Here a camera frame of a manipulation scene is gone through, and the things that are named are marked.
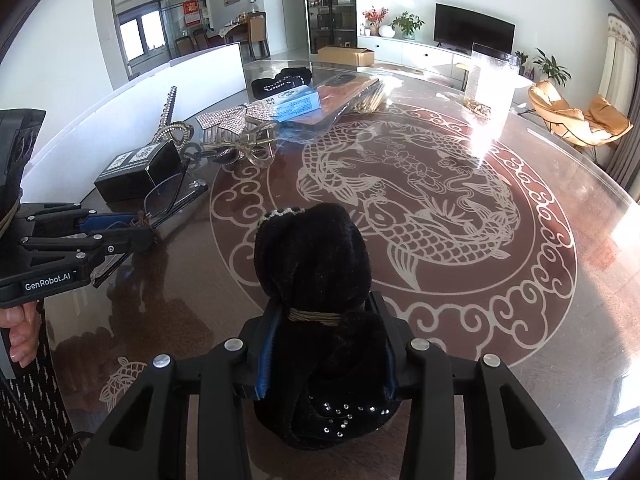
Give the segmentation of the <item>left hand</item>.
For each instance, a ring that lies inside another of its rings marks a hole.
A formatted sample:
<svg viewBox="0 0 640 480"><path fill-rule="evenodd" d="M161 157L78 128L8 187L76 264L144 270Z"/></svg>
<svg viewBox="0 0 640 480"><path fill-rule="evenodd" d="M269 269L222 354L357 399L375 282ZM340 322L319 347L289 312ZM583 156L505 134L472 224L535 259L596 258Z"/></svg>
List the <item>left hand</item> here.
<svg viewBox="0 0 640 480"><path fill-rule="evenodd" d="M19 307L1 310L2 328L9 330L9 357L21 368L35 359L39 346L41 315L38 302L31 301Z"/></svg>

